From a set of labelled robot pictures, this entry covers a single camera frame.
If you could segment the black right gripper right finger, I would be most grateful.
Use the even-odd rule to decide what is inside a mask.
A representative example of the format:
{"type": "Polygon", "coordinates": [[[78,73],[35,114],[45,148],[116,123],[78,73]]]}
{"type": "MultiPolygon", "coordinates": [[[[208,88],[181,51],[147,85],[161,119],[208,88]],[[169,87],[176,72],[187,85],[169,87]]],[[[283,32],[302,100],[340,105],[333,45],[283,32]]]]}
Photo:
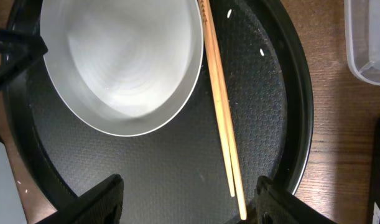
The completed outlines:
{"type": "Polygon", "coordinates": [[[254,199],[249,223],[335,224],[263,175],[257,179],[254,199]]]}

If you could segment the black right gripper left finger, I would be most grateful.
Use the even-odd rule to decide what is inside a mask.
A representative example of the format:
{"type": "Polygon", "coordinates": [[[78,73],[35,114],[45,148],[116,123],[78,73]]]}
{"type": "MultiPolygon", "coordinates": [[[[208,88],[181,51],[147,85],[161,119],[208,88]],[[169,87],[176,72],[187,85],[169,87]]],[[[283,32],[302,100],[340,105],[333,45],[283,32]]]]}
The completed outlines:
{"type": "Polygon", "coordinates": [[[124,181],[119,174],[113,174],[37,224],[118,224],[123,196],[124,181]]]}

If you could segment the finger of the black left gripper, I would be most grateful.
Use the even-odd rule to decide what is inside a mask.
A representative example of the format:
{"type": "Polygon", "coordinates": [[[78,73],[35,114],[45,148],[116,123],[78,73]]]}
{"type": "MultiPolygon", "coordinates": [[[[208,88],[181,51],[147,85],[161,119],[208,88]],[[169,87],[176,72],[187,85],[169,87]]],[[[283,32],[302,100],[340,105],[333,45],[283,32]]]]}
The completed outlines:
{"type": "Polygon", "coordinates": [[[0,28],[0,54],[9,57],[0,65],[0,91],[47,52],[41,36],[0,28]]]}

